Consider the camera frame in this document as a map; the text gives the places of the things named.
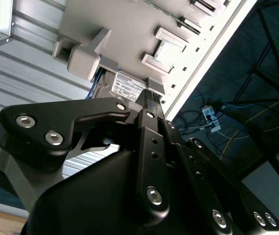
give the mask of yellow wire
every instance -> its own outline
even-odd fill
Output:
[[[251,117],[250,119],[248,119],[246,122],[244,122],[244,124],[246,124],[247,122],[253,120],[254,118],[258,117],[259,115],[263,114],[264,112],[266,112],[267,110],[269,110],[270,108],[272,108],[273,106],[276,106],[277,104],[279,104],[279,101],[274,103],[273,105],[271,105],[269,108],[265,108],[264,110],[262,110],[260,113],[256,114],[255,116]],[[237,133],[239,132],[239,130],[236,130],[233,134],[233,136],[231,137],[231,139],[229,139],[229,141],[227,142],[227,145],[224,147],[223,152],[221,154],[220,160],[222,159],[224,153],[226,152],[229,143],[234,139],[234,137],[237,135]]]
[[[279,104],[279,101],[277,103],[274,103],[273,105],[271,105],[269,108],[265,108],[264,110],[262,110],[260,113],[256,114],[255,116],[251,117],[250,119],[248,119],[246,122],[244,122],[244,124],[246,124],[247,122],[253,120],[254,118],[258,117],[259,115],[263,114],[264,112],[266,112],[268,109],[272,108],[273,106],[276,106],[277,104]]]
[[[227,142],[227,145],[224,147],[223,152],[222,152],[222,154],[221,154],[220,160],[222,159],[224,153],[226,152],[229,143],[231,142],[231,140],[233,140],[233,138],[237,135],[238,132],[239,132],[239,130],[236,130],[236,131],[234,132],[234,134],[232,135],[231,139],[229,139],[229,141]]]

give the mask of rectangular slot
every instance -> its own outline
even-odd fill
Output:
[[[200,34],[200,31],[198,31],[196,28],[192,27],[192,26],[188,26],[188,29],[191,30],[193,33],[199,35]]]
[[[215,12],[216,8],[211,6],[209,3],[205,2],[204,0],[197,0],[201,5],[207,8],[209,11]]]

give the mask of wooden floor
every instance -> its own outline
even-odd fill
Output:
[[[0,212],[0,235],[18,235],[25,223],[25,218]]]

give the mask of black metal bracket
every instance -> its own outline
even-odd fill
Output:
[[[1,111],[0,185],[10,190],[11,184],[30,211],[22,234],[279,232],[274,215],[203,143],[185,143],[149,93],[140,95],[146,108],[132,121],[115,98]],[[62,179],[65,159],[111,143],[120,145],[117,153]],[[276,226],[261,225],[255,212],[261,219],[269,213]]]
[[[279,220],[200,140],[189,139],[187,146],[199,156],[219,200],[244,234],[279,233]]]

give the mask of blue cable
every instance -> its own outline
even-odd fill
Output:
[[[197,95],[197,96],[187,100],[186,103],[188,103],[188,102],[190,102],[190,101],[192,101],[194,99],[201,98],[201,97],[210,97],[210,98],[213,98],[213,99],[215,99],[217,101],[220,101],[220,102],[224,103],[227,106],[230,106],[230,107],[233,107],[233,108],[237,108],[237,109],[244,109],[244,108],[251,107],[251,106],[255,105],[255,104],[249,104],[249,105],[245,105],[245,106],[235,106],[235,105],[227,104],[227,103],[223,102],[222,100],[220,100],[218,97],[215,97],[215,96],[212,96],[212,95],[208,95],[208,94]]]
[[[88,95],[86,96],[85,99],[91,99],[92,98],[92,96],[93,96],[93,94],[94,94],[94,92],[96,90],[96,87],[97,87],[97,85],[99,83],[100,77],[103,74],[103,71],[104,71],[104,69],[102,67],[100,67],[98,69],[98,71],[96,72],[94,83],[93,83],[93,85],[92,85],[92,87],[90,89],[90,92],[88,93]]]

